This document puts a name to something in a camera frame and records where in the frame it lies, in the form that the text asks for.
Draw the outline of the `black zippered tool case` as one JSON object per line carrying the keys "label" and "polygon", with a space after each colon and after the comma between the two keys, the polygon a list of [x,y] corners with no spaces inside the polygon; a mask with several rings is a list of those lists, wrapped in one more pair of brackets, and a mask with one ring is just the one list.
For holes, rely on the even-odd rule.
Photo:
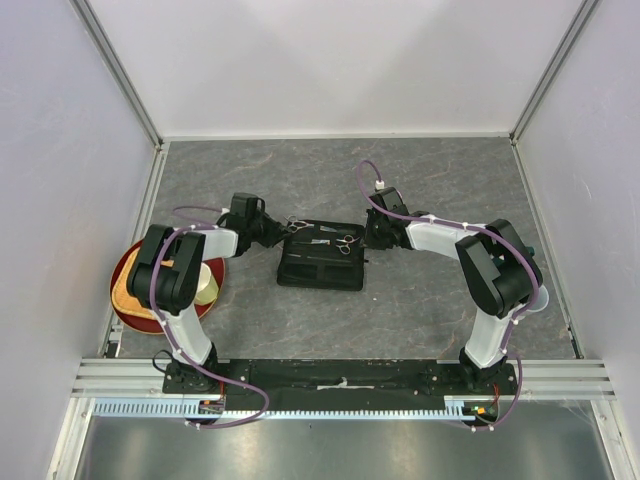
{"label": "black zippered tool case", "polygon": [[[364,287],[365,228],[360,224],[302,219],[330,226],[337,233],[321,232],[317,228],[293,233],[284,241],[276,281],[283,287],[337,291],[361,291]],[[335,239],[345,235],[359,237],[350,255],[342,255],[335,247],[309,245],[312,239]]]}

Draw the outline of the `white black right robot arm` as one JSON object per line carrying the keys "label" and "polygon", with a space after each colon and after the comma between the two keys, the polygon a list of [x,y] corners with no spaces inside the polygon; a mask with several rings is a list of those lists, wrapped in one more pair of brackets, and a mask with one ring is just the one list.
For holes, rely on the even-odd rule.
{"label": "white black right robot arm", "polygon": [[457,377],[465,391],[483,392],[503,368],[515,325],[548,305],[549,293],[534,254],[504,219],[484,225],[429,213],[410,214],[400,193],[381,180],[375,182],[368,202],[366,244],[370,248],[398,246],[459,262],[477,312],[459,355]]}

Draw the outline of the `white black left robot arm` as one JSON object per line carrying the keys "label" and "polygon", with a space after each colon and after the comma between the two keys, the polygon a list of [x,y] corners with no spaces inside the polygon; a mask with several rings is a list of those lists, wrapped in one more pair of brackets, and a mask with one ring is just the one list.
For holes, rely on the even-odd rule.
{"label": "white black left robot arm", "polygon": [[216,347],[196,311],[204,262],[239,257],[255,243],[272,248],[291,234],[290,227],[267,214],[262,198],[248,193],[234,194],[213,223],[148,227],[126,289],[152,311],[169,342],[164,381],[171,391],[208,393],[222,382]]}

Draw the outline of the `silver scissors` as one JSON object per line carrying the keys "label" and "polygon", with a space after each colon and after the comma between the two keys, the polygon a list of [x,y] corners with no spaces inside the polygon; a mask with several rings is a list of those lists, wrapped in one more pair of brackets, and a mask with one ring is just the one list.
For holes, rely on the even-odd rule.
{"label": "silver scissors", "polygon": [[286,217],[287,221],[287,229],[292,233],[296,233],[298,231],[304,229],[314,229],[317,228],[321,232],[329,232],[329,233],[337,233],[338,230],[326,225],[320,225],[318,223],[309,222],[306,220],[298,219],[295,215],[291,215]]}
{"label": "silver scissors", "polygon": [[342,255],[350,255],[352,246],[360,240],[359,237],[353,237],[352,235],[345,235],[341,238],[335,239],[312,239],[308,242],[309,245],[324,245],[335,247]]}

